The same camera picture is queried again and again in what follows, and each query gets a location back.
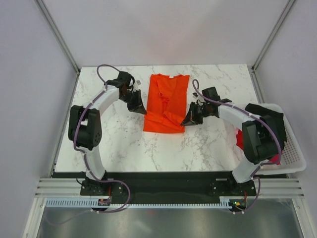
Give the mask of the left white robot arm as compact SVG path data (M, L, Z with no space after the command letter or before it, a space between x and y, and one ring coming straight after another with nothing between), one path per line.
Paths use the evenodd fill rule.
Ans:
M125 102L130 112L147 114L138 82L125 71L120 71L116 79L106 81L101 91L86 105L74 105L70 109L68 139L73 142L74 149L82 153L86 177L94 180L91 188L98 195L107 193L109 188L99 150L103 135L101 116L118 100Z

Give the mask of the orange t shirt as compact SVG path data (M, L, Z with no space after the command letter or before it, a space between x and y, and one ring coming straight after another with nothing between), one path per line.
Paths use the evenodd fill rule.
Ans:
M186 116L189 80L189 75L182 74L174 77L163 74L151 75L144 132L185 132L185 127L181 123Z

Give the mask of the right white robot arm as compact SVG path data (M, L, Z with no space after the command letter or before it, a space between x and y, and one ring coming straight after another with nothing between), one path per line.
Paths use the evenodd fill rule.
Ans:
M204 118L220 118L241 132L244 159L231 172L227 182L228 192L238 195L261 165L280 161L284 149L286 130L284 114L264 105L248 104L241 109L229 99L221 99L215 87L195 92L203 101L192 102L189 111L182 121L182 126L199 125Z

